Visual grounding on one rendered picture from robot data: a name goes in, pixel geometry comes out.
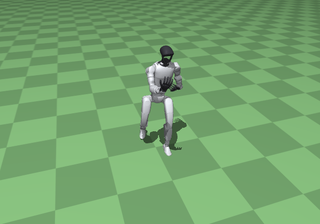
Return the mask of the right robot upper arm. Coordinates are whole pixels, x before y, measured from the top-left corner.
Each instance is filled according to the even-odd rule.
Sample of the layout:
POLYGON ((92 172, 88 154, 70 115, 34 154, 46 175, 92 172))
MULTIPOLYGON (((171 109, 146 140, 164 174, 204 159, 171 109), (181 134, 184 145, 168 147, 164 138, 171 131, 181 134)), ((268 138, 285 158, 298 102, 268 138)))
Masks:
POLYGON ((154 72, 155 72, 156 68, 155 65, 149 66, 146 68, 146 74, 147 74, 147 80, 148 80, 148 84, 149 87, 153 86, 153 87, 157 87, 154 83, 155 83, 155 77, 154 77, 154 72))

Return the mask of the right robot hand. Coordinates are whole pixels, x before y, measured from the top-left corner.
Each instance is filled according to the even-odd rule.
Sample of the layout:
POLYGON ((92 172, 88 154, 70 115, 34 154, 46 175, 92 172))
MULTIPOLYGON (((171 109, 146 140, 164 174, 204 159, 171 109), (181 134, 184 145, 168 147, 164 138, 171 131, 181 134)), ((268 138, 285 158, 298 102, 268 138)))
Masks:
POLYGON ((160 89, 159 89, 159 91, 162 91, 162 92, 166 92, 167 91, 167 89, 172 85, 172 83, 173 83, 173 79, 172 79, 172 81, 171 81, 171 78, 169 79, 169 77, 167 77, 167 81, 166 81, 166 83, 165 83, 165 81, 166 81, 166 77, 164 77, 164 82, 163 82, 163 84, 162 84, 162 81, 160 80, 160 89), (168 82, 168 80, 169 80, 169 82, 168 82), (170 83, 171 82, 171 83, 170 83))

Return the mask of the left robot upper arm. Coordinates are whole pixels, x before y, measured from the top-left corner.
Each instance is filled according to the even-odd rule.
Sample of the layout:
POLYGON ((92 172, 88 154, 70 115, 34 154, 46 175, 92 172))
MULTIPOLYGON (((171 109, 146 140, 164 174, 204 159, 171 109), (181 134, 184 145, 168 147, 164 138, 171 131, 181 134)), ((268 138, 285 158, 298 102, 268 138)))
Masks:
POLYGON ((177 62, 174 62, 173 65, 174 65, 174 70, 175 70, 174 71, 174 79, 176 82, 178 82, 178 81, 182 80, 182 78, 180 76, 181 68, 177 62))

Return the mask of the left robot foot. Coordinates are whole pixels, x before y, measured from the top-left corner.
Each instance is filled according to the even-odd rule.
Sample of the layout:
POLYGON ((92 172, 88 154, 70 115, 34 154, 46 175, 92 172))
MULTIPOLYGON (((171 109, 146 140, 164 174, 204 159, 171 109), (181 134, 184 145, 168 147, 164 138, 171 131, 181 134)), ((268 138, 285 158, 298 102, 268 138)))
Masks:
POLYGON ((171 156, 171 155, 172 155, 172 153, 171 153, 171 151, 170 151, 170 148, 167 147, 167 145, 166 145, 166 147, 165 147, 165 145, 163 145, 163 149, 164 149, 164 152, 165 152, 165 154, 166 154, 167 156, 171 156))

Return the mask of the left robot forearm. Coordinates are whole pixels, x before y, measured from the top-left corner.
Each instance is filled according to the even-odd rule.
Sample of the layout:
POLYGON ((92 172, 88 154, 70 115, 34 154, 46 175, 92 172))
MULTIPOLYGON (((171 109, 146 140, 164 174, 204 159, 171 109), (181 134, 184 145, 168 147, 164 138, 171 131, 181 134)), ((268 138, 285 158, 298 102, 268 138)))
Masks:
MULTIPOLYGON (((181 76, 181 75, 180 75, 181 76)), ((182 78, 182 77, 181 77, 182 78)), ((182 80, 180 80, 180 81, 178 81, 178 82, 176 82, 177 84, 177 87, 179 87, 180 88, 180 90, 182 89, 182 80)))

